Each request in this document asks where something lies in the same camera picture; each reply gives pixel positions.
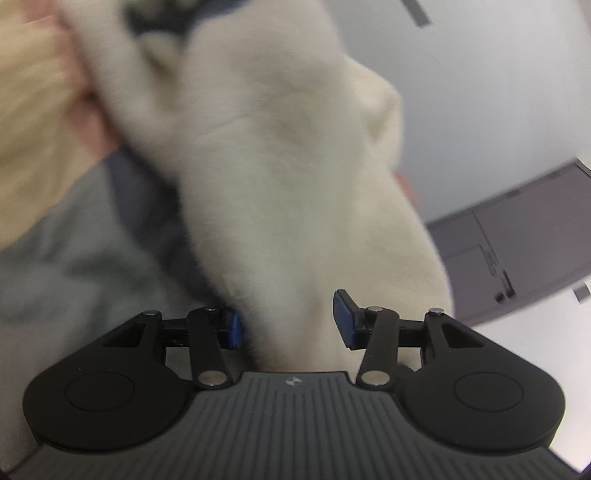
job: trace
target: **metal rivet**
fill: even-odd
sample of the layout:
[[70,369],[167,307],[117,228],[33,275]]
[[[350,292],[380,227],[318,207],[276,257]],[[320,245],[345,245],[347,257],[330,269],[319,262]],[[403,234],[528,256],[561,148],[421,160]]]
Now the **metal rivet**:
[[381,370],[369,370],[361,375],[361,381],[366,385],[380,387],[390,381],[390,375]]
[[197,380],[199,380],[199,383],[208,387],[217,387],[225,383],[228,380],[228,376],[219,370],[205,370],[205,372],[199,374]]

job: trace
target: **ribbed black surface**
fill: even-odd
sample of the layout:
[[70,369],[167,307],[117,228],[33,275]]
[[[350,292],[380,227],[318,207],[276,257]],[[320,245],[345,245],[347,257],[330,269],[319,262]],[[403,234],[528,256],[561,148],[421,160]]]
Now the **ribbed black surface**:
[[414,430],[389,396],[344,374],[245,374],[199,394],[158,439],[108,455],[42,447],[15,480],[555,480],[576,474],[537,449],[511,457],[456,452]]

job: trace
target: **gray cabinet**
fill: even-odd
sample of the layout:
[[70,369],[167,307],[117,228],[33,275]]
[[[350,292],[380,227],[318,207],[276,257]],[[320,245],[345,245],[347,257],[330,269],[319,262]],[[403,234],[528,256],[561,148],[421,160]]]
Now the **gray cabinet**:
[[456,316],[474,325],[591,273],[591,177],[579,162],[429,226]]

